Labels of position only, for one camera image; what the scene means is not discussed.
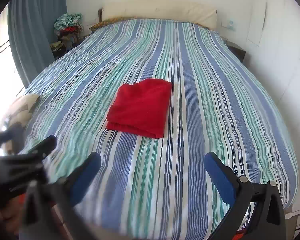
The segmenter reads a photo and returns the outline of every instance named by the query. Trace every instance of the curtain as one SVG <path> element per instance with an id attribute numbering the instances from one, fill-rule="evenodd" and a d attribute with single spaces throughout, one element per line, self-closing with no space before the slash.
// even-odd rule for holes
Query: curtain
<path id="1" fill-rule="evenodd" d="M 11 0 L 8 33 L 13 60 L 25 88 L 54 61 L 54 21 L 67 12 L 66 0 Z"/>

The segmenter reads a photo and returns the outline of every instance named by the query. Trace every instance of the cream headboard cover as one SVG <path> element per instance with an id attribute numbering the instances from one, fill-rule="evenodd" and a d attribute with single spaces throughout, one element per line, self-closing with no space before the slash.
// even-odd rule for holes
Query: cream headboard cover
<path id="1" fill-rule="evenodd" d="M 120 16 L 171 19 L 199 23 L 210 30 L 217 28 L 215 8 L 187 0 L 126 0 L 107 3 L 102 8 L 102 20 Z"/>

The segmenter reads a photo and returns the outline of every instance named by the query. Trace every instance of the bedside table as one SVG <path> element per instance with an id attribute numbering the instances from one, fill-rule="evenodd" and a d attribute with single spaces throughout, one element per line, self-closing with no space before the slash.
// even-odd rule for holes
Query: bedside table
<path id="1" fill-rule="evenodd" d="M 233 42 L 230 41 L 224 41 L 224 42 L 227 45 L 228 49 L 238 58 L 238 60 L 243 62 L 246 52 Z"/>

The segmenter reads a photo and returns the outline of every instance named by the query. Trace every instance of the red folded cloth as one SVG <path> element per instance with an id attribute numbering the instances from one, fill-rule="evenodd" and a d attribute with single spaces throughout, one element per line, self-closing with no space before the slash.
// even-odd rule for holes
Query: red folded cloth
<path id="1" fill-rule="evenodd" d="M 123 84 L 107 115 L 107 129 L 162 138 L 172 84 L 163 79 L 145 79 Z"/>

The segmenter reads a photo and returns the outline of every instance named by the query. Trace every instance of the teal striped cloth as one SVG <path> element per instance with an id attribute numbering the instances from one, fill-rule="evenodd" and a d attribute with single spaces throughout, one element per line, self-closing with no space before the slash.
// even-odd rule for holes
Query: teal striped cloth
<path id="1" fill-rule="evenodd" d="M 118 88 L 146 78 L 172 83 L 162 139 L 106 129 Z M 188 22 L 134 19 L 98 29 L 47 67 L 26 93 L 41 94 L 26 150 L 53 134 L 51 181 L 92 152 L 99 173 L 77 211 L 88 222 L 147 239 L 206 239 L 229 206 L 207 175 L 215 152 L 238 176 L 278 183 L 295 197 L 297 163 L 273 101 L 216 32 Z M 247 225 L 253 205 L 242 227 Z"/>

